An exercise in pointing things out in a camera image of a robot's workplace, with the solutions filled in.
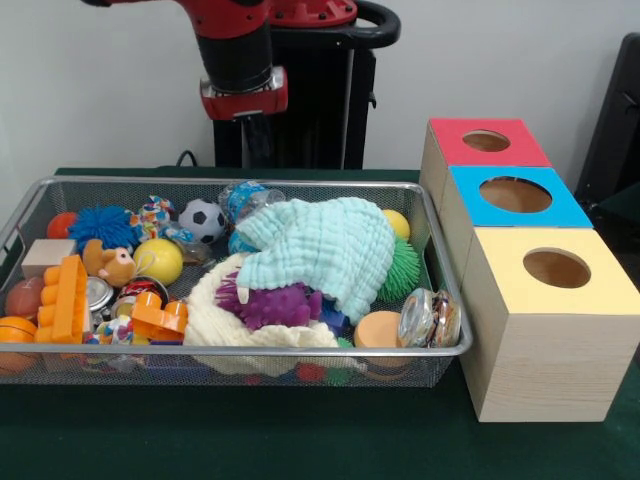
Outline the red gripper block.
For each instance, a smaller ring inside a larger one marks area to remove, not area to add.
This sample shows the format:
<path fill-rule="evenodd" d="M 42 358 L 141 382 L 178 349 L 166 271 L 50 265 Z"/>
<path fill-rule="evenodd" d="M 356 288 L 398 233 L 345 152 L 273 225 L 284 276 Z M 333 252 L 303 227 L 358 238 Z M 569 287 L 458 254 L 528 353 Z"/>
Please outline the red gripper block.
<path fill-rule="evenodd" d="M 281 113 L 288 107 L 287 73 L 282 66 L 275 66 L 264 86 L 235 94 L 216 90 L 211 82 L 203 77 L 200 80 L 200 97 L 205 112 L 210 119 L 216 121 L 233 121 L 255 114 Z"/>

